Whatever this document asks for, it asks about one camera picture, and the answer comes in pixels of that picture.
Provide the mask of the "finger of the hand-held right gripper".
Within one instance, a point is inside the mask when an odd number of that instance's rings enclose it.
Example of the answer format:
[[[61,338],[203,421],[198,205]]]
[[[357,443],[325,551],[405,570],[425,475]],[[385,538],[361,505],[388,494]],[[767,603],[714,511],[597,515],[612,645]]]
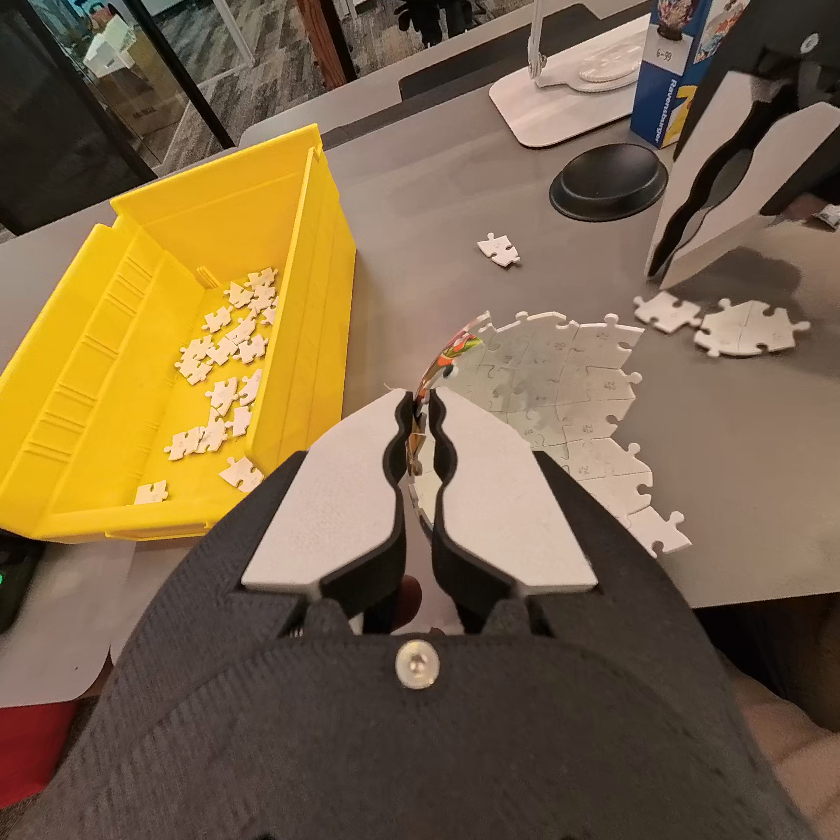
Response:
[[[664,279],[692,219],[710,199],[719,174],[738,150],[762,80],[748,72],[708,72],[692,100],[680,135],[646,264],[648,278]]]
[[[667,259],[659,288],[700,273],[832,174],[838,167],[838,126],[839,110],[828,102],[776,122],[757,144],[741,181]]]

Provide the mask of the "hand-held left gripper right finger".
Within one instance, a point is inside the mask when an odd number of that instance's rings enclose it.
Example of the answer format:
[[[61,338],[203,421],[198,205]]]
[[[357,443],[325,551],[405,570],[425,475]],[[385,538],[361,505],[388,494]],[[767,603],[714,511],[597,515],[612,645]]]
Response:
[[[597,578],[530,445],[449,389],[429,394],[434,576],[484,622],[501,601],[593,590]]]

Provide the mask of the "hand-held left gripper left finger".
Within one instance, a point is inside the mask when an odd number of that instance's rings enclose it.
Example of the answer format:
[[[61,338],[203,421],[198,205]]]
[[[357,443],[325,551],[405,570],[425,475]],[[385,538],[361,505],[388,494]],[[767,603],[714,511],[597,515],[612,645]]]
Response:
[[[247,591],[331,600],[349,619],[398,592],[413,405],[411,392],[389,391],[296,454],[300,465],[241,577]]]

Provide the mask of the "partly built puzzle ball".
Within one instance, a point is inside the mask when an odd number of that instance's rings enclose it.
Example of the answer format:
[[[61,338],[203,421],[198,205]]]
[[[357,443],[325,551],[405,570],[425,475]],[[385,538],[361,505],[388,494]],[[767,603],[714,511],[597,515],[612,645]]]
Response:
[[[556,311],[520,311],[496,325],[486,311],[465,325],[416,390],[408,482],[426,534],[441,487],[427,400],[433,388],[447,387],[551,457],[655,558],[690,546],[681,529],[684,516],[663,516],[653,507],[653,470],[639,457],[639,445],[622,446],[614,438],[643,379],[625,370],[643,334],[612,313],[601,322],[578,323]]]

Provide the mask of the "white puzzle piece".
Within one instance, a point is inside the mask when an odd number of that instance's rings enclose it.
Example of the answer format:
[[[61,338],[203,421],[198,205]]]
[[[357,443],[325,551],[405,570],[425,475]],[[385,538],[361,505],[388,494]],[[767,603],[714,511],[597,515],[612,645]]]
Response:
[[[660,291],[648,300],[636,296],[633,305],[636,320],[666,334],[683,327],[698,329],[702,322],[700,305],[678,299],[666,291]]]
[[[507,269],[520,261],[516,247],[506,235],[496,236],[492,232],[485,239],[478,241],[477,247],[484,257],[489,258],[497,266]]]

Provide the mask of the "blue puzzle box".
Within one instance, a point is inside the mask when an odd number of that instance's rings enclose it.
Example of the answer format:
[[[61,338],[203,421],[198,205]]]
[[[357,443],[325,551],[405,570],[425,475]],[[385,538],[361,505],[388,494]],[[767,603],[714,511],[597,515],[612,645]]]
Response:
[[[657,1],[647,27],[631,131],[663,149],[679,140],[712,57],[748,1]]]

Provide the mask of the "black round ball stand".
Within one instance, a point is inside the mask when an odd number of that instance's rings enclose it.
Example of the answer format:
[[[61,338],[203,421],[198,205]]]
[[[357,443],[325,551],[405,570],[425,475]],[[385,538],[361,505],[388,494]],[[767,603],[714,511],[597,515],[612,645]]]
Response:
[[[554,177],[549,203],[573,220],[609,223],[656,204],[668,180],[654,151],[635,143],[609,143],[573,158]]]

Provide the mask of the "pile of white puzzle pieces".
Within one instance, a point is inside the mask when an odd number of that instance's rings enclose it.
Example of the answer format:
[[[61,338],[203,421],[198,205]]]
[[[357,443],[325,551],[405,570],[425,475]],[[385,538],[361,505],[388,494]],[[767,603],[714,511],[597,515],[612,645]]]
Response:
[[[203,385],[212,373],[239,363],[245,368],[262,361],[270,335],[260,328],[274,326],[277,314],[279,271],[267,267],[249,272],[243,283],[231,282],[224,290],[225,304],[204,317],[204,336],[181,348],[175,369],[190,386]],[[210,384],[204,393],[206,419],[173,433],[163,452],[170,462],[194,455],[217,453],[223,444],[246,436],[253,405],[263,378],[260,367],[230,375]]]

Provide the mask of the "white loose puzzle piece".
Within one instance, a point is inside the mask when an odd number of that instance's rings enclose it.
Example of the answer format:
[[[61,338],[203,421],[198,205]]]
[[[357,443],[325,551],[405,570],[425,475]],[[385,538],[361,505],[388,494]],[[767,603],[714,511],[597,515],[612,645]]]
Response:
[[[496,236],[492,232],[485,239],[478,241],[477,247],[484,257],[489,258],[497,266],[507,269],[520,261],[516,247],[506,235]]]

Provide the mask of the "person's left hand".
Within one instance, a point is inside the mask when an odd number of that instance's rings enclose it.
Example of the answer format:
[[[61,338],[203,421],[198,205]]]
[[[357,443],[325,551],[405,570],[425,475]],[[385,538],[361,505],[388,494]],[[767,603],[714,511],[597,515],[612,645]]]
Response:
[[[392,620],[392,633],[409,625],[420,612],[423,601],[423,589],[416,577],[405,574],[396,594]]]

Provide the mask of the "white rounded object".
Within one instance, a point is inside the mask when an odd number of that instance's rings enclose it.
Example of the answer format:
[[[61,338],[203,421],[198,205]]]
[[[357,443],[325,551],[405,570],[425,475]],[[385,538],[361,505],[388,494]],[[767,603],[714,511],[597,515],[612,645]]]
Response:
[[[650,15],[546,56],[541,49],[545,2],[533,4],[526,68],[494,82],[490,100],[525,148],[572,140],[629,116]]]

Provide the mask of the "yellow plastic bin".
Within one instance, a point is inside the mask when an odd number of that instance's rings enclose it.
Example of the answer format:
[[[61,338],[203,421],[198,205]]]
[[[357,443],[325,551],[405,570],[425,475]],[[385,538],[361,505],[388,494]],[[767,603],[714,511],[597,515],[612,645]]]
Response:
[[[195,538],[342,416],[356,247],[317,124],[111,200],[2,372],[2,529]],[[175,369],[231,282],[278,269],[265,358]],[[246,436],[178,462],[204,393],[262,369]]]

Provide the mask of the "pale grey cardboard sheet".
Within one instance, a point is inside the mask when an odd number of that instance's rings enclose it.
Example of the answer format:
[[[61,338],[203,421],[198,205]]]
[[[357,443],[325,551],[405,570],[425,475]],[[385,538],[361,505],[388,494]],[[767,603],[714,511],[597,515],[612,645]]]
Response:
[[[198,540],[51,543],[2,635],[1,708],[85,695]]]

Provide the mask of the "black office chair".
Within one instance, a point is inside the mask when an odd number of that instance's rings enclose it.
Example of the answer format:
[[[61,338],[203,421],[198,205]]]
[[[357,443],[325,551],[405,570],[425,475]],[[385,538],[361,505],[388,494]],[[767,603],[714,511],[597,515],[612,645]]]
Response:
[[[414,29],[425,48],[444,40],[442,19],[449,38],[462,35],[478,25],[474,4],[470,1],[404,1],[397,5],[394,16],[399,29],[402,32]]]

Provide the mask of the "white cardboard box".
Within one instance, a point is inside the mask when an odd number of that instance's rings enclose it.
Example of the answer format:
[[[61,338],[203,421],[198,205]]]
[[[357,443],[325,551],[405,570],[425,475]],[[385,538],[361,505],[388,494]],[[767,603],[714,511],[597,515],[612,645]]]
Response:
[[[137,45],[134,28],[119,14],[115,14],[110,17],[104,29],[94,35],[83,64],[97,80],[111,76],[119,70],[139,70],[140,65],[133,55],[133,49]]]

